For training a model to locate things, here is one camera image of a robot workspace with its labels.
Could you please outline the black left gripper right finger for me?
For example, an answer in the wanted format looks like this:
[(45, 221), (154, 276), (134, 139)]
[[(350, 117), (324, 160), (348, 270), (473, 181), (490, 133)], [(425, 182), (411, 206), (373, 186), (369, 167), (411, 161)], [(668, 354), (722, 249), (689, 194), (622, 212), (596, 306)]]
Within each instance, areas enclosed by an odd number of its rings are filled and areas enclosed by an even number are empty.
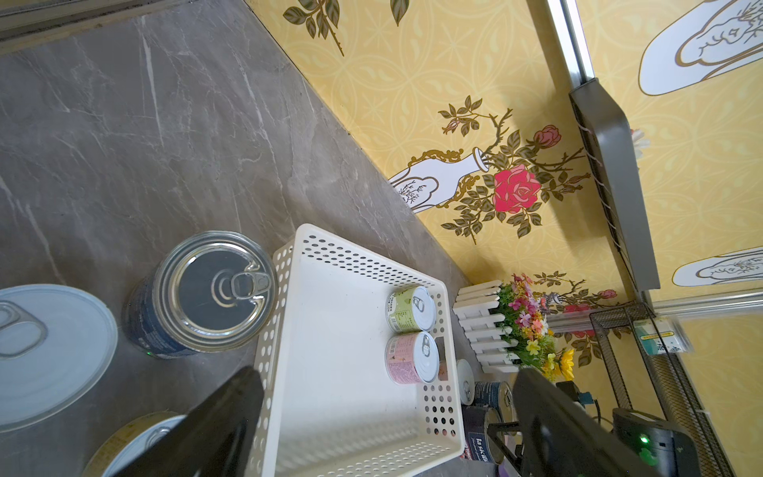
[(523, 476), (656, 476), (536, 369), (522, 369), (513, 398), (523, 435)]

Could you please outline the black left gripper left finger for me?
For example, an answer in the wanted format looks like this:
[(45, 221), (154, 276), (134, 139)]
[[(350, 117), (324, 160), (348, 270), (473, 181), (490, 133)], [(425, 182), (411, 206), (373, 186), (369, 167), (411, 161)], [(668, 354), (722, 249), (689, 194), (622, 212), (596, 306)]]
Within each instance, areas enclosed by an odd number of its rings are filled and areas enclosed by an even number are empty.
[(264, 401), (260, 373), (238, 370), (119, 476), (242, 476)]

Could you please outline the red black gold-top can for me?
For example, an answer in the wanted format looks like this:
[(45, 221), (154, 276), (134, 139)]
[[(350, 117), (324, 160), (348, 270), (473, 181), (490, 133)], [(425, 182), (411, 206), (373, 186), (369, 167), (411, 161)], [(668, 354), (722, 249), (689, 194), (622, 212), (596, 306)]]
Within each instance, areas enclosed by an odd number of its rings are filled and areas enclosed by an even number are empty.
[(501, 464), (504, 454), (488, 435), (488, 426), (501, 422), (498, 411), (494, 407), (463, 405), (462, 415), (466, 445), (461, 457), (471, 461)]

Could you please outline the yellow label white-top can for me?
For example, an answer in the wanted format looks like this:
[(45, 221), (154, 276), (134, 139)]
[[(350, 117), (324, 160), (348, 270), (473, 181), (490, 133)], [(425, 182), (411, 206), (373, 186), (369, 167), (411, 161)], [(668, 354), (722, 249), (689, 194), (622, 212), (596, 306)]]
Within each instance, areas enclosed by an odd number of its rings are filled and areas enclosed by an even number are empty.
[(83, 471), (85, 477), (113, 476), (176, 427), (186, 415), (159, 411), (137, 417), (113, 433), (91, 457)]

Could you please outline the dark blue silver-top can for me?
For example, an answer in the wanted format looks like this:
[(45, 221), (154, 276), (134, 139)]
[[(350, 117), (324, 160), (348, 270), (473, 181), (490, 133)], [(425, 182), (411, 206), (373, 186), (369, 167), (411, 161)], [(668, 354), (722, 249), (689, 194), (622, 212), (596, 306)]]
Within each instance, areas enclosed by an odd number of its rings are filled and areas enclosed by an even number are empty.
[(254, 240), (208, 231), (183, 240), (131, 292), (128, 340), (159, 359), (238, 349), (264, 328), (278, 292), (275, 267)]

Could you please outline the pink label white-top can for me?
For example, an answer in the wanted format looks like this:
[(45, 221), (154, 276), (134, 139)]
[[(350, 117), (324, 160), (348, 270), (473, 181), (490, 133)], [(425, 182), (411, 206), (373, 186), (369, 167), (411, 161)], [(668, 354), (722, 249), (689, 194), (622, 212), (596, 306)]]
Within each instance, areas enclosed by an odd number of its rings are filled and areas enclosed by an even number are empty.
[(385, 346), (385, 368), (399, 385), (430, 384), (439, 374), (440, 358), (428, 332), (397, 334)]

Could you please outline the pink dotted white-top can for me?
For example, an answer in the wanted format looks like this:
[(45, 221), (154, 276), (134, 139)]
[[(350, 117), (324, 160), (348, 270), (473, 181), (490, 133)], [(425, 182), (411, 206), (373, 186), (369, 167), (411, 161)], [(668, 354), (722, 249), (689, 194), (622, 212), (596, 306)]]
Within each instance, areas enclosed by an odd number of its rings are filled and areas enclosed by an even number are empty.
[(116, 320), (95, 296), (69, 286), (1, 290), (1, 431), (31, 427), (84, 396), (105, 374)]

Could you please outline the green label white-top can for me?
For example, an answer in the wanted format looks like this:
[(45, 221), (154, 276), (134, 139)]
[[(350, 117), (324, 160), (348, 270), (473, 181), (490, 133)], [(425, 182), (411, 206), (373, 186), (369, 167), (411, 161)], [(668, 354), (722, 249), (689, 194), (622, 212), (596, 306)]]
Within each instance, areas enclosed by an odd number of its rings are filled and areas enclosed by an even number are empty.
[(392, 293), (385, 315), (395, 333), (429, 332), (435, 325), (436, 308), (427, 289), (415, 286)]

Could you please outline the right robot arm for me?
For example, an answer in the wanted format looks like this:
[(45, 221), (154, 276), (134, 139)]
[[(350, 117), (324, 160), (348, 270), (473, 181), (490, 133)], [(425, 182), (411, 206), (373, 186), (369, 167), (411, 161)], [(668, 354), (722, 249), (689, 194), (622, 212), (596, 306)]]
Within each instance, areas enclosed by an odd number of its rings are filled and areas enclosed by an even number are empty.
[(679, 425), (621, 407), (612, 423), (615, 435), (662, 476), (701, 476), (695, 441)]

